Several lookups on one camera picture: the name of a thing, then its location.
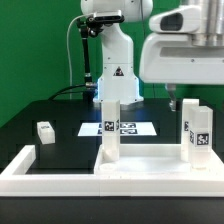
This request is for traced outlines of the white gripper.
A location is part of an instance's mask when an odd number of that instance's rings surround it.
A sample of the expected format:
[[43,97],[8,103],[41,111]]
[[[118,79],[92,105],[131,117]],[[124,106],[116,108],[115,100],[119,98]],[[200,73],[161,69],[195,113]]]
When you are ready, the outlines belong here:
[[139,76],[145,83],[167,83],[176,110],[175,84],[224,85],[224,47],[197,47],[184,34],[150,34],[144,42]]

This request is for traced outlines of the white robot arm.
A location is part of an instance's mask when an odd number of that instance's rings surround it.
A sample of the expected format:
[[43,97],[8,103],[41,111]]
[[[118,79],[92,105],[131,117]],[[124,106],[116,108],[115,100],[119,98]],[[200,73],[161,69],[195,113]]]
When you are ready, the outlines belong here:
[[[153,0],[81,0],[87,34],[101,37],[103,72],[96,103],[142,100],[139,83],[224,84],[224,0],[182,0],[180,6],[152,15]],[[122,22],[149,20],[152,33],[143,44],[139,74],[134,74],[133,41]]]

